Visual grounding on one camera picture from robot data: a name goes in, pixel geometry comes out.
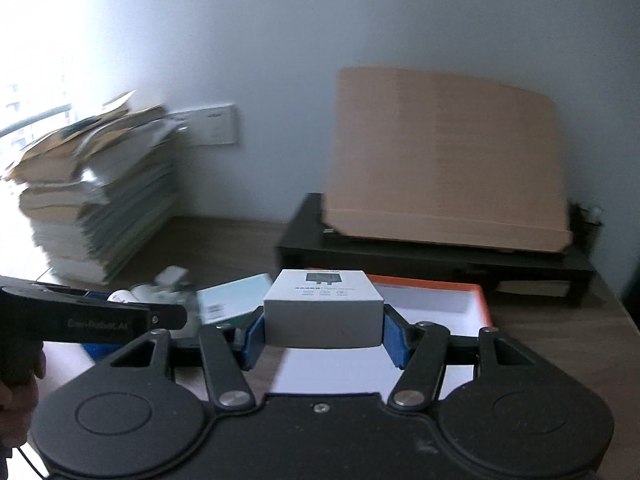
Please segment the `person's left hand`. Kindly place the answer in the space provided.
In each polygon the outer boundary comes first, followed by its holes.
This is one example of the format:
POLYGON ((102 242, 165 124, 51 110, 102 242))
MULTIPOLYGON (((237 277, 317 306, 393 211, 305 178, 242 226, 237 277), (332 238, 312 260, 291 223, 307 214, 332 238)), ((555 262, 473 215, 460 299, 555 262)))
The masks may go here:
POLYGON ((32 414, 38 405, 37 380, 43 379, 46 371, 47 358, 44 352, 40 351, 37 364, 30 373, 29 382, 14 388, 1 384, 0 429, 1 445, 5 448, 17 448, 26 442, 32 414))

